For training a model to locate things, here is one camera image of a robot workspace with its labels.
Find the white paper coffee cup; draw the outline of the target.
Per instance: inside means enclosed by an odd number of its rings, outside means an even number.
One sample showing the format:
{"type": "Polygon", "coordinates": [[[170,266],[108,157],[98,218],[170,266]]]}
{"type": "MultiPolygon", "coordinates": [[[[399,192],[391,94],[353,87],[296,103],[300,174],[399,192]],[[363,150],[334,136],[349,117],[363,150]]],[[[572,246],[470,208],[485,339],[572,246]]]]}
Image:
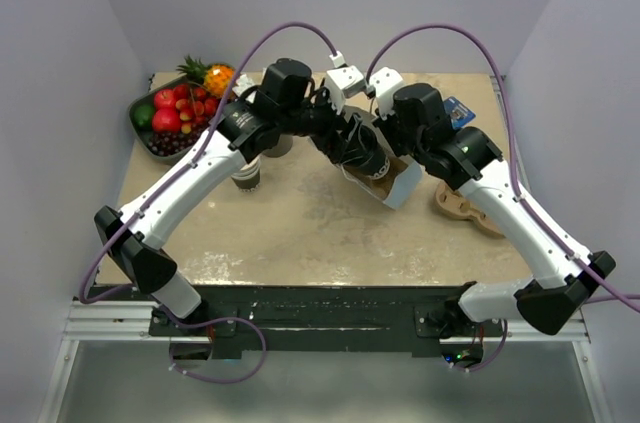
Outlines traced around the white paper coffee cup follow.
{"type": "Polygon", "coordinates": [[[390,160],[375,133],[367,126],[356,125],[347,135],[339,164],[354,174],[370,180],[387,175],[390,160]]]}

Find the light blue paper bag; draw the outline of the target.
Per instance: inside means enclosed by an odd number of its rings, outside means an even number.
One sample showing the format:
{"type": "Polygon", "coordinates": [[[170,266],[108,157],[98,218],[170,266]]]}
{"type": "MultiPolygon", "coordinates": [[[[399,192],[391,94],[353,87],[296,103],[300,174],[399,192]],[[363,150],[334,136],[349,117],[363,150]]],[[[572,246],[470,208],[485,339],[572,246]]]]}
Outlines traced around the light blue paper bag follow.
{"type": "Polygon", "coordinates": [[[364,126],[373,131],[382,151],[389,159],[389,170],[385,176],[374,180],[353,167],[339,165],[343,176],[372,198],[397,210],[420,183],[422,167],[409,156],[397,157],[393,153],[381,131],[372,125],[373,117],[366,110],[347,105],[344,112],[345,117],[357,115],[364,126]]]}

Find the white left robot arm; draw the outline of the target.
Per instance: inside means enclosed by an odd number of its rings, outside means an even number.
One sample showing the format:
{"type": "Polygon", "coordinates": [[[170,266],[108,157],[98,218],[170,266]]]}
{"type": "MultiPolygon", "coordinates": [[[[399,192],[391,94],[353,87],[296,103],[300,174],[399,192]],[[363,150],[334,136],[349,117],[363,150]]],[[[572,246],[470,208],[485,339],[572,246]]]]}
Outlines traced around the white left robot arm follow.
{"type": "Polygon", "coordinates": [[[304,63],[281,58],[259,83],[236,72],[210,128],[184,156],[132,202],[94,217],[107,255],[143,294],[172,314],[185,335],[207,323],[203,299],[163,250],[181,221],[218,185],[239,173],[281,136],[325,137],[345,127],[343,107],[366,80],[337,55],[321,84],[304,63]]]}

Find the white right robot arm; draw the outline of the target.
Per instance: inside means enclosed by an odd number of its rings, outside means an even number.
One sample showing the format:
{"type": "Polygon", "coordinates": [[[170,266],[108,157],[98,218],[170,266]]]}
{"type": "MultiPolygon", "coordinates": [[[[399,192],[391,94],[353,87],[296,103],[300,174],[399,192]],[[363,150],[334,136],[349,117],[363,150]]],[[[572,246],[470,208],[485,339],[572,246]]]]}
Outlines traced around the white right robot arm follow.
{"type": "Polygon", "coordinates": [[[615,269],[614,258],[578,243],[528,192],[516,192],[500,149],[478,128],[454,128],[437,89],[406,84],[390,71],[369,83],[378,103],[373,123],[393,152],[485,213],[531,271],[525,279],[469,285],[445,312],[448,329],[466,336],[483,321],[516,319],[557,334],[615,269]]]}

